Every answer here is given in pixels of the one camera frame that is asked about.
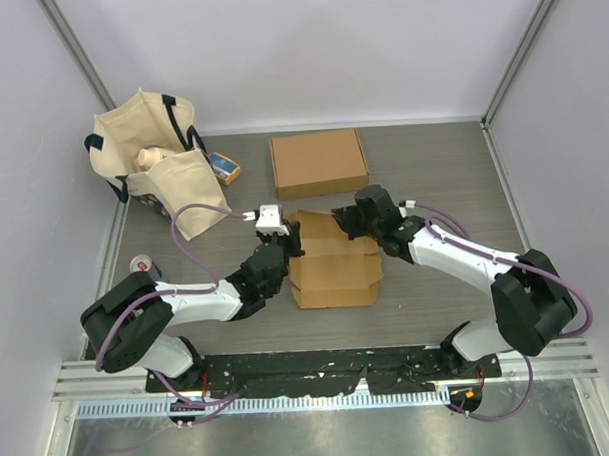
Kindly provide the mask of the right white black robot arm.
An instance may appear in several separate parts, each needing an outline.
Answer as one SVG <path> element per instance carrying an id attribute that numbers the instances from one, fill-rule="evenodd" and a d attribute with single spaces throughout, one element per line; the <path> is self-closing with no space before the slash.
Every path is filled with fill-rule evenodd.
<path id="1" fill-rule="evenodd" d="M 574 319 L 570 289 L 549 257 L 497 251 L 441 228 L 435 216 L 412 213 L 413 203 L 395 204 L 380 185 L 355 193 L 355 202 L 332 216 L 348 238 L 368 237 L 388 256 L 437 269 L 487 295 L 492 320 L 467 321 L 440 344 L 443 372 L 462 378 L 476 363 L 500 352 L 535 357 Z"/>

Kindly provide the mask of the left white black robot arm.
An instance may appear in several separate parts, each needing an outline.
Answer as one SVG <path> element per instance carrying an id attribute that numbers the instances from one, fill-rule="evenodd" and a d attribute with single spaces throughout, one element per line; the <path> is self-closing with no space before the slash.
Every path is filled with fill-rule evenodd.
<path id="1" fill-rule="evenodd" d="M 261 244 L 231 275 L 218 283 L 171 285 L 149 273 L 132 273 L 80 316 L 98 368 L 119 373 L 137 366 L 190 391 L 202 381 L 205 362 L 170 327 L 206 320 L 235 322 L 252 317 L 278 294 L 290 259 L 303 254 L 300 223 L 286 220 L 284 234 L 257 233 Z"/>

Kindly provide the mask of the large brown cardboard box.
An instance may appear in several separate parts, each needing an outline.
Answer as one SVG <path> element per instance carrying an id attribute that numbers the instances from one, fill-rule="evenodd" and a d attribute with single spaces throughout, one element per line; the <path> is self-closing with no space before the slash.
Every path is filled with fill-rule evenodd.
<path id="1" fill-rule="evenodd" d="M 281 200 L 347 193 L 369 184 L 364 150 L 353 128 L 274 137 L 270 149 Z"/>

